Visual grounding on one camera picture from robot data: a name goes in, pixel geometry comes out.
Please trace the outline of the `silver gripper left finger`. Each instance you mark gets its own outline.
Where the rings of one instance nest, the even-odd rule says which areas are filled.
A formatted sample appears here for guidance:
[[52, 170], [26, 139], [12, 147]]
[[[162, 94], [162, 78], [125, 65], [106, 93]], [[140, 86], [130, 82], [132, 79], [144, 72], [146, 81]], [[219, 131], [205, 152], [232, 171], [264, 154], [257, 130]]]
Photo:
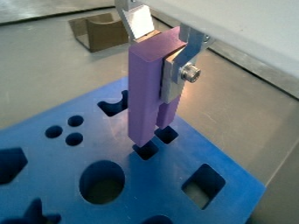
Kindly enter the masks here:
[[160, 32], [154, 29], [149, 7], [136, 0], [114, 0], [130, 44], [152, 38]]

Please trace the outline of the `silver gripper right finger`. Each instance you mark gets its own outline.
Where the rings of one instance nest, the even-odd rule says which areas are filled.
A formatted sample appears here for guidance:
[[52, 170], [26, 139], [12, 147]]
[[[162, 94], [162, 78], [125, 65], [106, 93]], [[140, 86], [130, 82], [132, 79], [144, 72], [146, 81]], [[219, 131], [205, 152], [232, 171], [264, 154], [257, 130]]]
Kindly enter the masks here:
[[184, 82], [193, 83], [201, 74], [194, 66], [197, 54], [213, 43], [215, 39], [202, 32], [180, 24], [178, 40], [185, 44], [165, 59], [162, 63], [162, 84], [160, 98], [169, 103], [182, 92]]

